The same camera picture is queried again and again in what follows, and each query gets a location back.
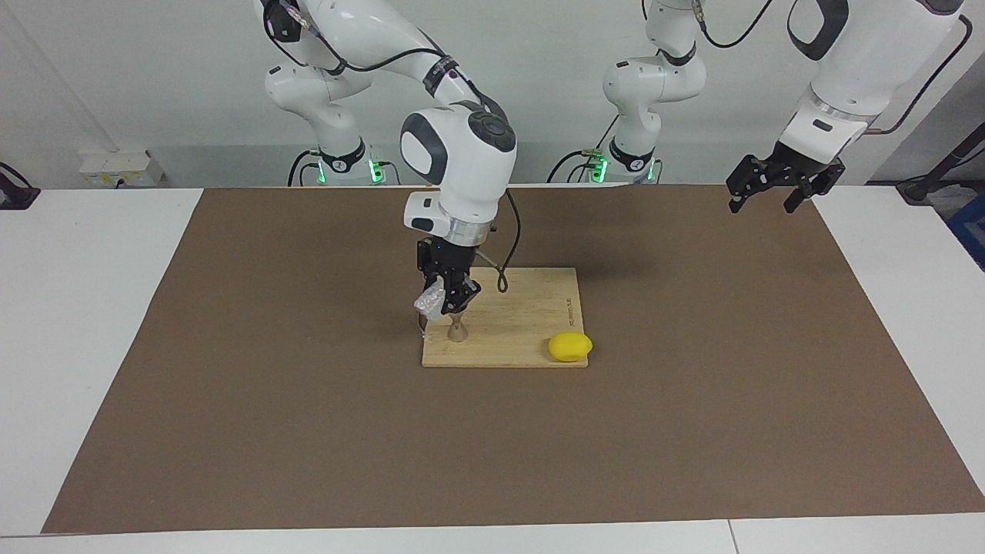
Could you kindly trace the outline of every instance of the yellow lemon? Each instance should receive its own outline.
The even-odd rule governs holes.
[[[559,362],[580,362],[588,358],[594,345],[584,333],[561,333],[548,344],[551,356]]]

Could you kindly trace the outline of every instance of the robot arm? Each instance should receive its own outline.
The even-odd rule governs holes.
[[[606,98],[619,110],[616,136],[609,145],[613,173],[643,179],[660,134],[656,104],[696,97],[707,70],[697,55],[697,24],[691,0],[653,0],[646,34],[659,48],[655,56],[630,58],[609,67]]]
[[[438,277],[443,280],[440,312],[463,312],[482,290],[469,272],[516,162],[516,136],[505,113],[453,58],[384,0],[256,1],[271,40],[309,66],[294,71],[287,85],[290,90],[304,88],[305,93],[297,95],[303,101],[278,102],[281,95],[271,96],[312,123],[323,151],[329,142],[339,152],[357,152],[363,144],[361,138],[357,141],[351,114],[331,104],[369,86],[371,81],[358,75],[377,70],[404,75],[442,104],[412,113],[401,131],[404,160],[440,187],[437,192],[412,194],[404,222],[430,234],[418,244],[418,265],[426,288]],[[270,76],[268,90],[277,89],[271,86],[277,80],[276,74]],[[322,84],[325,90],[319,93]],[[312,99],[319,96],[321,104],[316,105]]]
[[[827,194],[845,171],[838,156],[869,129],[944,41],[963,0],[815,0],[823,24],[794,44],[820,67],[769,158],[746,156],[728,177],[734,213],[773,186],[794,186],[790,213]]]

